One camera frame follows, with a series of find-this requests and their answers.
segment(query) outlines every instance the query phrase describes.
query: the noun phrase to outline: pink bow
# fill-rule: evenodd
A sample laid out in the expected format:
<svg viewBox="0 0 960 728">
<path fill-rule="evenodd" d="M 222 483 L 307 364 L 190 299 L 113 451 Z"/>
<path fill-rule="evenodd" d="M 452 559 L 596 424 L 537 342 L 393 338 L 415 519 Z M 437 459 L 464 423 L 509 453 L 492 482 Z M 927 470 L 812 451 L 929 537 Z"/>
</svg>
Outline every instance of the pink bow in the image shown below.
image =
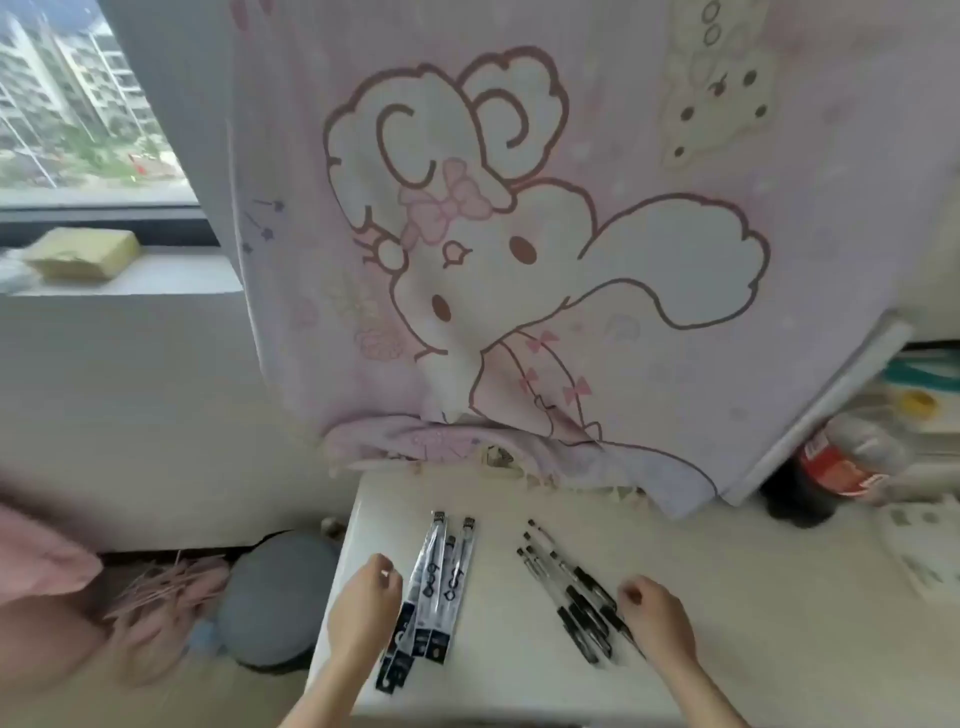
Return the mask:
<svg viewBox="0 0 960 728">
<path fill-rule="evenodd" d="M 528 390 L 533 392 L 534 388 L 531 385 L 539 378 L 540 375 L 537 374 L 537 370 L 531 367 L 527 370 L 527 373 L 520 378 L 520 389 L 522 389 L 524 392 Z"/>
<path fill-rule="evenodd" d="M 400 245 L 411 250 L 418 238 L 427 245 L 444 242 L 450 223 L 458 217 L 488 220 L 493 215 L 490 200 L 480 194 L 480 187 L 467 174 L 467 163 L 451 157 L 444 161 L 447 198 L 437 200 L 422 189 L 401 187 L 397 201 L 407 208 L 407 224 L 400 235 Z"/>
<path fill-rule="evenodd" d="M 590 385 L 587 384 L 587 380 L 582 376 L 577 379 L 577 383 L 572 387 L 564 387 L 564 401 L 567 404 L 571 404 L 577 397 L 586 397 L 592 394 L 593 392 L 590 390 Z"/>
<path fill-rule="evenodd" d="M 527 348 L 529 348 L 531 352 L 537 353 L 540 351 L 540 347 L 545 347 L 552 341 L 560 341 L 560 337 L 548 328 L 537 338 L 527 339 Z"/>
</svg>

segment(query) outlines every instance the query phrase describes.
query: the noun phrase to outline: gray stool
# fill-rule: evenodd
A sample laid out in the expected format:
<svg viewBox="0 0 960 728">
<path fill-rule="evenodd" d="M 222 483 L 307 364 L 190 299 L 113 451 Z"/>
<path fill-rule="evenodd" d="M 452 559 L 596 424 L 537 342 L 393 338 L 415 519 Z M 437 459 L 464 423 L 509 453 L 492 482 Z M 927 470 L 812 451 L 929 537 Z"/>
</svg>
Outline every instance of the gray stool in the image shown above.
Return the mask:
<svg viewBox="0 0 960 728">
<path fill-rule="evenodd" d="M 320 533 L 286 531 L 240 557 L 216 618 L 227 652 L 258 672 L 308 669 L 338 556 Z"/>
</svg>

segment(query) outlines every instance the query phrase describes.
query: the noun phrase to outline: white desk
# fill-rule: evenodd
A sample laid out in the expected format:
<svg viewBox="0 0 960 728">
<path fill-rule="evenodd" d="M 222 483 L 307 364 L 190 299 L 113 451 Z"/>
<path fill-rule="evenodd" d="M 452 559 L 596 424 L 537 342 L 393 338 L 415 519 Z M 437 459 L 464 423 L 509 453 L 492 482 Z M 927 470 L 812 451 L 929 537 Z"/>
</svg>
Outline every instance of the white desk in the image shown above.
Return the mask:
<svg viewBox="0 0 960 728">
<path fill-rule="evenodd" d="M 375 551 L 409 577 L 442 509 L 477 544 L 444 666 L 417 660 L 392 696 L 371 678 L 354 713 L 396 718 L 629 720 L 674 725 L 657 675 L 618 637 L 620 666 L 590 667 L 516 556 L 526 520 L 608 590 L 644 572 L 678 595 L 701 660 L 754 725 L 936 726 L 960 720 L 960 610 L 915 596 L 865 509 L 800 531 L 757 506 L 711 505 L 681 522 L 597 495 L 528 491 L 471 467 L 366 473 L 331 600 Z M 326 623 L 310 677 L 328 654 Z"/>
</svg>

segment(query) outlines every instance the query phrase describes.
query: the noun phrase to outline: sponge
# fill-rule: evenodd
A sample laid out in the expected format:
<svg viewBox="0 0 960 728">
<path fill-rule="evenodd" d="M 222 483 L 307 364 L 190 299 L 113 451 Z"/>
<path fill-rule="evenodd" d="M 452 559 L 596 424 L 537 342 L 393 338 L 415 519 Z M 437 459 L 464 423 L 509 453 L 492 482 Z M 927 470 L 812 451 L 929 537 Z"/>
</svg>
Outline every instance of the sponge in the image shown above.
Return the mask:
<svg viewBox="0 0 960 728">
<path fill-rule="evenodd" d="M 115 278 L 140 255 L 130 231 L 53 228 L 23 254 L 47 279 Z"/>
</svg>

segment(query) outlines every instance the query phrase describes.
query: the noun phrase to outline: yellow cap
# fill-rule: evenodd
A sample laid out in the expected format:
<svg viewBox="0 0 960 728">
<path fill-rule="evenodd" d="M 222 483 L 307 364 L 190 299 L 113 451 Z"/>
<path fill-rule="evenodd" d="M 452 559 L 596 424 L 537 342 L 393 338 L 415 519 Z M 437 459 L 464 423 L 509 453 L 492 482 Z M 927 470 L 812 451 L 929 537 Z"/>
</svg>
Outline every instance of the yellow cap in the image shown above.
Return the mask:
<svg viewBox="0 0 960 728">
<path fill-rule="evenodd" d="M 897 398 L 899 412 L 914 420 L 930 420 L 939 408 L 937 401 L 923 389 L 908 389 Z"/>
</svg>

